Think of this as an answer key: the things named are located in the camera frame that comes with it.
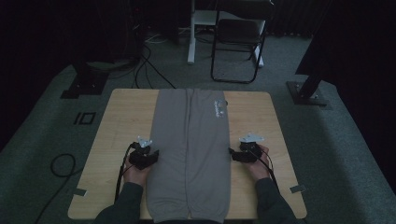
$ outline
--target wooden table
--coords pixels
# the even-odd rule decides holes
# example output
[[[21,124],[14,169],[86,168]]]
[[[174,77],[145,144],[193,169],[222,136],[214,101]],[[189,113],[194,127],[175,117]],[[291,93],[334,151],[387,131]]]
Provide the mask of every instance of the wooden table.
[[[117,177],[126,148],[140,135],[149,138],[158,90],[117,89],[111,94],[99,130],[94,139],[78,189],[68,215],[73,219],[94,219],[114,202]],[[239,137],[255,133],[265,138],[270,148],[280,192],[297,218],[306,216],[301,192],[291,193],[297,179],[291,165],[271,96],[266,92],[225,91],[228,102],[231,147],[238,149]],[[256,218],[256,192],[249,173],[233,161],[231,204],[227,219]],[[150,219],[143,196],[141,218]]]

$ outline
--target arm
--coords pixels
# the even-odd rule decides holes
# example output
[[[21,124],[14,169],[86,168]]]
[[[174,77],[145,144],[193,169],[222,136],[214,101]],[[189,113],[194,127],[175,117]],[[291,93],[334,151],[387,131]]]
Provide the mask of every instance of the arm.
[[[127,159],[124,169],[124,185],[117,201],[104,209],[96,217],[94,224],[101,223],[131,223],[135,224],[140,219],[140,203],[143,187],[149,174],[150,167],[138,170]]]
[[[256,182],[257,215],[260,223],[295,223],[296,217],[288,203],[277,191],[274,182],[267,177]]]
[[[140,185],[124,183],[117,201],[100,212],[93,223],[138,223],[142,194]]]
[[[259,147],[262,149],[261,159],[269,163],[267,154],[268,147]],[[277,191],[276,186],[270,178],[267,168],[260,162],[244,163],[250,171],[253,179],[256,181],[256,191],[258,198],[257,215],[260,223],[272,224],[290,224],[295,223],[296,217],[294,216],[288,203],[283,199]]]

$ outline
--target printed logo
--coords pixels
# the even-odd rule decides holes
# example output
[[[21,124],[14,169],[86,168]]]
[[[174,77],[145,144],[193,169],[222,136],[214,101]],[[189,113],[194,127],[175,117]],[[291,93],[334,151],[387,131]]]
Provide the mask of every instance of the printed logo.
[[[224,118],[226,105],[227,102],[224,100],[215,101],[215,112],[217,118]]]

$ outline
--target black cable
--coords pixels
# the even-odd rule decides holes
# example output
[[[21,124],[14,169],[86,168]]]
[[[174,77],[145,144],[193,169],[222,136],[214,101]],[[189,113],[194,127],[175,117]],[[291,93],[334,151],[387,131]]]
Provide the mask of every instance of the black cable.
[[[148,85],[152,88],[151,82],[149,81],[148,67],[146,65],[145,65],[145,71],[146,71],[146,79],[148,80]]]
[[[267,163],[265,163],[265,161],[263,161],[260,157],[258,157],[256,154],[254,154],[251,150],[248,150],[248,151],[254,157],[256,157],[257,160],[259,160],[262,164],[264,164],[264,166],[267,168],[268,172],[270,173],[270,176],[271,176],[271,178],[272,178],[272,180],[273,180],[273,182],[274,182],[274,184],[275,184],[275,186],[277,188],[277,191],[280,193],[279,186],[277,185],[276,178],[275,178],[275,175],[274,175],[274,165],[273,165],[273,163],[271,161],[271,157],[268,155],[268,153],[266,153],[265,151],[262,150],[262,152],[268,157],[269,161],[271,162],[272,169],[269,167],[269,165]]]
[[[148,49],[148,52],[151,54],[151,49],[145,45],[145,48]],[[163,76],[163,74],[160,73],[160,71],[157,70],[157,68],[149,61],[148,58],[142,55],[142,57],[146,60],[146,62],[157,72],[157,74],[163,78],[173,89],[176,89],[176,87],[166,78]]]
[[[72,167],[69,171],[69,173],[67,175],[59,175],[58,173],[56,173],[56,171],[54,170],[54,164],[55,162],[63,157],[63,156],[68,156],[72,159],[73,164]],[[47,210],[47,208],[49,207],[50,203],[53,201],[53,199],[59,194],[59,192],[61,192],[61,190],[64,188],[64,186],[66,185],[66,183],[69,181],[70,177],[72,177],[73,175],[76,175],[78,173],[80,173],[82,171],[82,168],[75,171],[76,168],[76,158],[69,153],[64,153],[61,154],[57,157],[55,157],[54,159],[52,159],[52,162],[50,163],[50,171],[52,172],[53,175],[57,176],[57,177],[66,177],[66,179],[64,180],[64,182],[62,183],[62,185],[58,188],[58,190],[52,195],[52,197],[49,199],[49,201],[46,203],[46,205],[43,207],[43,209],[40,212],[40,215],[38,215],[37,219],[35,220],[35,223],[38,223],[38,221],[40,220],[40,218],[43,216],[44,212]]]
[[[122,175],[124,175],[125,174],[125,172],[127,172],[129,169],[131,169],[133,167],[133,165],[130,165],[128,168],[126,168],[123,172],[122,172]]]
[[[114,197],[114,203],[115,203],[116,200],[119,198],[121,179],[122,179],[123,174],[124,174],[125,171],[126,171],[126,170],[125,170],[125,171],[123,170],[123,167],[124,167],[124,165],[125,165],[126,158],[128,157],[128,153],[129,153],[129,150],[131,150],[131,148],[132,148],[132,144],[128,146],[128,148],[127,148],[126,151],[125,151],[125,156],[124,156],[124,158],[122,159],[122,165],[121,165],[121,167],[120,167],[119,177],[118,177],[118,179],[117,179],[116,195],[115,195],[115,197]]]
[[[137,83],[137,76],[139,75],[140,69],[142,69],[143,65],[146,65],[147,59],[151,57],[151,50],[148,49],[148,57],[147,59],[143,56],[143,54],[141,55],[145,60],[140,64],[139,68],[137,69],[137,71],[134,73],[134,82],[132,83],[131,89],[134,88],[134,84],[136,85],[136,87],[138,89],[140,89],[139,84]]]

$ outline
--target gray sweatpants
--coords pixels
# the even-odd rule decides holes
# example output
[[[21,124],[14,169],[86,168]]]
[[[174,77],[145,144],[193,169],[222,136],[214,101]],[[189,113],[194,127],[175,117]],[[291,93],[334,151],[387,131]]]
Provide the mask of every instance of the gray sweatpants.
[[[151,127],[160,157],[148,176],[154,222],[223,222],[230,204],[230,131],[222,91],[160,90]]]

